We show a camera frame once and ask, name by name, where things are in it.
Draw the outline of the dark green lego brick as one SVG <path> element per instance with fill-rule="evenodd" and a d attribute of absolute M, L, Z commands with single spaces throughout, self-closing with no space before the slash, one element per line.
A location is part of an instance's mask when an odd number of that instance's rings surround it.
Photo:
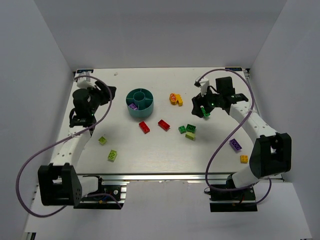
<path fill-rule="evenodd" d="M 196 132 L 196 126 L 192 124 L 187 124 L 186 131 L 194 134 Z"/>

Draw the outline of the small lime lego brick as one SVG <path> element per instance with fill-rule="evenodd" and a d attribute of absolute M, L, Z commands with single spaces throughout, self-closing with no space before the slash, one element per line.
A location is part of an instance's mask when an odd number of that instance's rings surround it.
<path fill-rule="evenodd" d="M 98 139 L 98 142 L 101 144 L 101 145 L 105 145 L 107 143 L 107 139 L 104 137 L 104 136 L 101 136 L 99 139 Z"/>

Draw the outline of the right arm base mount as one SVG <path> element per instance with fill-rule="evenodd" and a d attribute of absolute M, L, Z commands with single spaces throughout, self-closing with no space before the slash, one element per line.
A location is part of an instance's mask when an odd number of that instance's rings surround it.
<path fill-rule="evenodd" d="M 206 187 L 211 213 L 257 212 L 256 195 L 253 187 L 238 191 L 216 191 Z"/>

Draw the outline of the thin green lego piece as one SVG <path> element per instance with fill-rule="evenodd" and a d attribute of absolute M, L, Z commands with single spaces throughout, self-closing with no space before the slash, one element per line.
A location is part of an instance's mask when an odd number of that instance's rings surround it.
<path fill-rule="evenodd" d="M 203 114 L 203 118 L 207 119 L 211 114 L 209 112 L 206 112 L 205 108 L 203 106 L 200 107 L 202 114 Z"/>

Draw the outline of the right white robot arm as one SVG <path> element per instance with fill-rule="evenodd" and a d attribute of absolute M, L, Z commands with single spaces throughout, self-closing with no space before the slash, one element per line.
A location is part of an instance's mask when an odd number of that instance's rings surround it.
<path fill-rule="evenodd" d="M 197 80 L 200 93 L 192 98 L 192 115 L 203 118 L 215 108 L 221 108 L 236 120 L 253 143 L 248 166 L 229 176 L 228 189 L 244 189 L 260 179 L 289 172 L 292 167 L 292 138 L 270 127 L 251 109 L 251 101 L 236 93 L 231 77 L 215 80 L 213 93 L 207 78 Z"/>

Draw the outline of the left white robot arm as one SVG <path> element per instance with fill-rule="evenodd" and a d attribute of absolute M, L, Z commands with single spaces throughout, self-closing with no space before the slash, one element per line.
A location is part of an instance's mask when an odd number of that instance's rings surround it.
<path fill-rule="evenodd" d="M 68 139 L 50 164 L 40 166 L 37 172 L 43 205 L 77 206 L 87 195 L 102 193 L 98 176 L 78 176 L 75 167 L 95 130 L 97 109 L 113 100 L 116 90 L 96 81 L 73 92 Z"/>

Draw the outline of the purple lego brick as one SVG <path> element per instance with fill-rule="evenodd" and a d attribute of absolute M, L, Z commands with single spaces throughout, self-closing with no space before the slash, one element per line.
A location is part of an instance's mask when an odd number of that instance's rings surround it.
<path fill-rule="evenodd" d="M 131 110 L 134 110 L 134 111 L 138 111 L 139 110 L 139 108 L 134 103 L 129 104 L 128 108 L 131 109 Z"/>
<path fill-rule="evenodd" d="M 241 145 L 238 143 L 238 141 L 237 141 L 235 138 L 233 138 L 233 139 L 231 139 L 231 140 L 229 141 L 229 145 L 232 147 L 232 149 L 233 149 L 236 153 L 242 150 Z"/>

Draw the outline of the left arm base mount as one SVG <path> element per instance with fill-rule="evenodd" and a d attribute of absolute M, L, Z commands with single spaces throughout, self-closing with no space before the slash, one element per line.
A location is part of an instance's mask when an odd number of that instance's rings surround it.
<path fill-rule="evenodd" d="M 83 197 L 74 209 L 120 210 L 126 199 L 127 185 L 124 183 L 102 183 L 100 190 Z"/>

